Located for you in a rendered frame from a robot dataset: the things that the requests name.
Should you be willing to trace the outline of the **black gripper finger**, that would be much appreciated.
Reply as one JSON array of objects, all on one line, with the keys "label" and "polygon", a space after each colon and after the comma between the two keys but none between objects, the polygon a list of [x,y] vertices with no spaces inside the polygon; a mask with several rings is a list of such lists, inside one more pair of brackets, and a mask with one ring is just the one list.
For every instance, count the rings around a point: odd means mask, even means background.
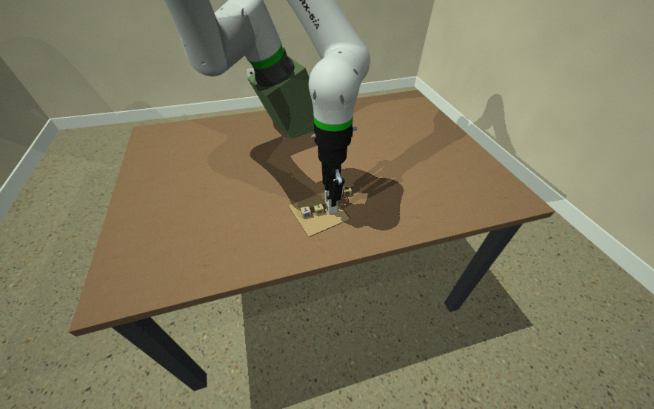
[{"label": "black gripper finger", "polygon": [[327,196],[329,196],[329,180],[327,179],[327,171],[326,171],[327,164],[321,163],[321,167],[322,167],[323,185],[325,185],[324,189],[325,189],[325,207],[326,207],[326,202],[328,201]]},{"label": "black gripper finger", "polygon": [[[337,213],[338,211],[338,200],[341,200],[341,193],[343,184],[345,183],[344,178],[340,177],[338,169],[336,169],[336,177],[330,177],[330,167],[326,167],[327,179],[329,180],[329,196],[328,200],[328,213]],[[335,202],[334,202],[335,201]]]}]

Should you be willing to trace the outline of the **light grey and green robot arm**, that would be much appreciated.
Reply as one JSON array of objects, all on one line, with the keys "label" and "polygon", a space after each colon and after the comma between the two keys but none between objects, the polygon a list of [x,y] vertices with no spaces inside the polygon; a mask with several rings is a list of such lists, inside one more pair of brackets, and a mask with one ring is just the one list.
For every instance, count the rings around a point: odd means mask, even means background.
[{"label": "light grey and green robot arm", "polygon": [[[353,111],[370,54],[336,0],[287,0],[321,61],[309,78],[315,143],[341,150],[351,143]],[[210,0],[164,0],[191,66],[220,76],[246,56],[262,87],[286,80],[294,64],[282,47],[263,0],[228,0],[215,13]],[[218,21],[216,21],[216,18]],[[219,22],[219,24],[218,24]]]}]

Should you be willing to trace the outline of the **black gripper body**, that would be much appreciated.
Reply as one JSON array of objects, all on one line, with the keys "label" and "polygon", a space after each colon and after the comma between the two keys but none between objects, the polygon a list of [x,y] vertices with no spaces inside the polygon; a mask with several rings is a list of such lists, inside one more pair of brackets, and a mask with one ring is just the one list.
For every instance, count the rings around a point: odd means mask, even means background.
[{"label": "black gripper body", "polygon": [[325,150],[318,146],[318,159],[330,167],[330,177],[336,177],[336,169],[341,173],[341,164],[347,158],[347,147],[341,150]]}]

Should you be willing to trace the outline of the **tan mat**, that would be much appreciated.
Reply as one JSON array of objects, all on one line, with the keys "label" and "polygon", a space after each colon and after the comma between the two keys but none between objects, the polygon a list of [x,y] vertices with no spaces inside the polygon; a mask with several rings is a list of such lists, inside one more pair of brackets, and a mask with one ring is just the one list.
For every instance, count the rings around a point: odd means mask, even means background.
[{"label": "tan mat", "polygon": [[[317,215],[313,210],[313,205],[321,203],[324,208],[324,214]],[[303,219],[301,215],[301,207],[309,206],[311,211],[311,217]],[[298,222],[304,229],[308,237],[316,235],[324,230],[332,228],[336,225],[339,225],[345,221],[350,220],[347,214],[341,209],[338,205],[337,213],[328,213],[327,208],[325,207],[325,192],[320,193],[316,196],[312,196],[308,199],[296,202],[295,204],[289,205],[289,208],[292,210],[294,216],[297,218]]]}]

